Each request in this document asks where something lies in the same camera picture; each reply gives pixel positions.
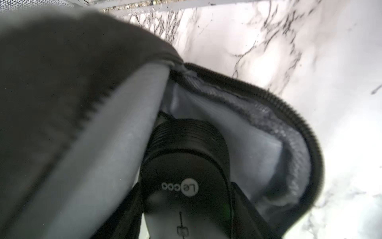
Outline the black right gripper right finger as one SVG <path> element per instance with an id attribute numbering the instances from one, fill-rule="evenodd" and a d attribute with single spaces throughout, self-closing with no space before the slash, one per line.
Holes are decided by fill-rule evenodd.
<path id="1" fill-rule="evenodd" d="M 245 196 L 239 186 L 232 182 L 233 238 L 234 239 L 281 239 Z"/>

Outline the black computer mouse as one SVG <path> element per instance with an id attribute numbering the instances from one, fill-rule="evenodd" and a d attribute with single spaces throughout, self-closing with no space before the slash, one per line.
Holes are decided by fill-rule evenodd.
<path id="1" fill-rule="evenodd" d="M 152 239 L 229 239 L 233 231 L 229 152 L 212 124 L 158 125 L 140 170 L 143 214 Z"/>

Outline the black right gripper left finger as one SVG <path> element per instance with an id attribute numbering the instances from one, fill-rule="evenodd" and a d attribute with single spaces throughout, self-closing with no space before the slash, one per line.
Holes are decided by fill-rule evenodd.
<path id="1" fill-rule="evenodd" d="M 141 185 L 136 183 L 109 219 L 93 234 L 93 239 L 138 239 L 143 206 Z"/>

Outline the grey laptop bag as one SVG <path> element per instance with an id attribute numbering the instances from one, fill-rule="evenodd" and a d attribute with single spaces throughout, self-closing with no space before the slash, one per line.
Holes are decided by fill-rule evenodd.
<path id="1" fill-rule="evenodd" d="M 320 193 L 319 143 L 276 95 L 97 11 L 2 14 L 1 238 L 92 239 L 174 119 L 218 129 L 231 196 L 234 182 L 281 237 Z"/>

